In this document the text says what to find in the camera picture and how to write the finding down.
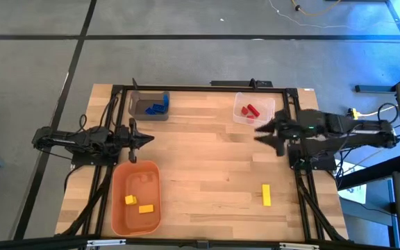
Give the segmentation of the grey plastic bin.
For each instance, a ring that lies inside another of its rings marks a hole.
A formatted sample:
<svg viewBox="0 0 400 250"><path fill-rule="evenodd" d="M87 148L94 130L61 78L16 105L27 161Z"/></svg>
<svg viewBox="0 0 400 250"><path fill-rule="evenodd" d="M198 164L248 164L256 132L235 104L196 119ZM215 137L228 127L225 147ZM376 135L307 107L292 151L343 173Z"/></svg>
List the grey plastic bin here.
<svg viewBox="0 0 400 250"><path fill-rule="evenodd" d="M128 106L129 114L138 121L166 121L169 118L169 107L164 113L156 113L155 115L146 114L147 108L152 108L153 104L163 105L163 95L167 94L170 98L168 91L163 92L139 92L132 91Z"/></svg>

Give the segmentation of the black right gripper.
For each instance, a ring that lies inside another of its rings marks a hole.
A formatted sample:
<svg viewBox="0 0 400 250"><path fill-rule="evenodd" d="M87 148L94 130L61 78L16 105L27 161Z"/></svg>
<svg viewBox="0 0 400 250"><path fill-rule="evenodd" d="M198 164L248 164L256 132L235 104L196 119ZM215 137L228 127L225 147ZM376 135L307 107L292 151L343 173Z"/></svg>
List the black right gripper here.
<svg viewBox="0 0 400 250"><path fill-rule="evenodd" d="M285 110L280 110L275 112L274 119L255 128L254 131L259 133L273 133L274 135L256 136L254 140L274 148L277 156L284 156L285 141L298 136L299 125L297 121L288 116Z"/></svg>

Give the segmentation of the clear plastic bin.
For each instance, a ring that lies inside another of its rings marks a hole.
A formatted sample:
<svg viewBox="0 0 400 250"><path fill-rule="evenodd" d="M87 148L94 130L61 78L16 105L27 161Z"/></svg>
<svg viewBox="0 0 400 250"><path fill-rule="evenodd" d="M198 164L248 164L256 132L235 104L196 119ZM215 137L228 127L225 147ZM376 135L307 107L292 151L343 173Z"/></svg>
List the clear plastic bin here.
<svg viewBox="0 0 400 250"><path fill-rule="evenodd" d="M259 117L255 117L251 111L247 115L241 113L242 107L247 108L248 104L251 104L258 110L260 113ZM260 127L272 119L274 110L275 100L273 98L256 97L238 92L235 95L233 106L233 121L238 124Z"/></svg>

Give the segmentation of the flat metal floor bar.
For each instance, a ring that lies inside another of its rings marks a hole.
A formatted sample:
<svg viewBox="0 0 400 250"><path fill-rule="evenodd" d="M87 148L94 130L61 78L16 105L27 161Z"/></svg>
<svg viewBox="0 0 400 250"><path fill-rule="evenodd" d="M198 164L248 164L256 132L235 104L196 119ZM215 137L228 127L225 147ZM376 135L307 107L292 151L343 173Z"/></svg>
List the flat metal floor bar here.
<svg viewBox="0 0 400 250"><path fill-rule="evenodd" d="M383 86L383 85L356 85L354 87L355 92L363 93L392 93L396 92L395 86Z"/></svg>

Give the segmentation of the black flat bar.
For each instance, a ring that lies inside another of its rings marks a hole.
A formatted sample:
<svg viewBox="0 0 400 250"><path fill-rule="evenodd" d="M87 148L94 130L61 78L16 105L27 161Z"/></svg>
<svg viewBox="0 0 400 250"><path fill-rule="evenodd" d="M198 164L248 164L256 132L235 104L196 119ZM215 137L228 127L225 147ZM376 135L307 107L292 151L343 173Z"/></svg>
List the black flat bar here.
<svg viewBox="0 0 400 250"><path fill-rule="evenodd" d="M259 88L272 88L273 84L271 81L258 81ZM216 87L249 87L249 81L211 81L211 86Z"/></svg>

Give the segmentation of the white paper sheet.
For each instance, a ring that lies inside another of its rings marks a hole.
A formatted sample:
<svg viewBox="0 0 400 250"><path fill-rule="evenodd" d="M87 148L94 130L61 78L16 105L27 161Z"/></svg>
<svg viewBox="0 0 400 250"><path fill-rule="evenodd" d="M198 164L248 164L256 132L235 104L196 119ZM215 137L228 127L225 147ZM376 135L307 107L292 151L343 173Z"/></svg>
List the white paper sheet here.
<svg viewBox="0 0 400 250"><path fill-rule="evenodd" d="M362 170L365 167L360 166L360 165L354 165L353 163L350 162L343 162L342 163L342 169L344 172L344 175L347 174L352 174L358 170ZM349 200L349 201L354 201L356 203L361 203L365 204L366 203L366 197L367 197L367 185L362 184L359 186L355 187L350 187L345 190L340 190L337 192L339 197Z"/></svg>

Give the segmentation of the long yellow toy block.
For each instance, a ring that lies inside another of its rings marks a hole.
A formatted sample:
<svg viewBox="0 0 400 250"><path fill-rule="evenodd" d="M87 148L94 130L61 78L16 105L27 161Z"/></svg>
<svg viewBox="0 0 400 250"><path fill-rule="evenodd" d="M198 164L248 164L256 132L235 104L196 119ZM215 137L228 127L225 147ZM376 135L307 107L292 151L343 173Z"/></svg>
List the long yellow toy block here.
<svg viewBox="0 0 400 250"><path fill-rule="evenodd" d="M262 184L262 205L271 206L271 190L269 184Z"/></svg>

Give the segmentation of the orange plastic bin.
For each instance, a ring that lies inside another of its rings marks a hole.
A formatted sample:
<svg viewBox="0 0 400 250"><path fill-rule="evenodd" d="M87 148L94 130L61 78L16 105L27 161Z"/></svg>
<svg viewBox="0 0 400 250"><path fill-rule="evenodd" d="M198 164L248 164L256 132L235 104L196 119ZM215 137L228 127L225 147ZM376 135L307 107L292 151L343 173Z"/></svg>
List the orange plastic bin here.
<svg viewBox="0 0 400 250"><path fill-rule="evenodd" d="M158 166L149 160L125 162L112 175L111 228L118 236L143 235L154 232L161 222L161 188ZM127 206L124 197L135 195L137 203ZM154 205L154 212L140 214L138 207Z"/></svg>

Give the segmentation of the silver metal bracket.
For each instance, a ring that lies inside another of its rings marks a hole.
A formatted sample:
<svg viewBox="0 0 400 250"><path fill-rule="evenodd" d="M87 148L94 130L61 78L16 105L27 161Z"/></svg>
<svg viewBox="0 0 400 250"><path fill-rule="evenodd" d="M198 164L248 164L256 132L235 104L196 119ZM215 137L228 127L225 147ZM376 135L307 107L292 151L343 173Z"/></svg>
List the silver metal bracket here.
<svg viewBox="0 0 400 250"><path fill-rule="evenodd" d="M280 242L279 250L320 250L319 245Z"/></svg>
<svg viewBox="0 0 400 250"><path fill-rule="evenodd" d="M106 246L117 246L117 245L125 245L126 242L127 242L126 239L88 240L86 247L87 248L96 248L96 247L106 247Z"/></svg>

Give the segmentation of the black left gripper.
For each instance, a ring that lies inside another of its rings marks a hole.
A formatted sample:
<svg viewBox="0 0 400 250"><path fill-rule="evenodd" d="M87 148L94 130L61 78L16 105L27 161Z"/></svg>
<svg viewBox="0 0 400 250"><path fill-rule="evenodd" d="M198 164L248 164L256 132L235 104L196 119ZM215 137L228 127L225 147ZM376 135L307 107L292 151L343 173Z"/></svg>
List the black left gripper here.
<svg viewBox="0 0 400 250"><path fill-rule="evenodd" d="M128 160L131 163L137 162L135 150L140 149L145 144L155 139L152 135L139 132L134 118L129 119L128 127L121 125L119 130L116 132L116 136L121 149L126 147L129 148Z"/></svg>

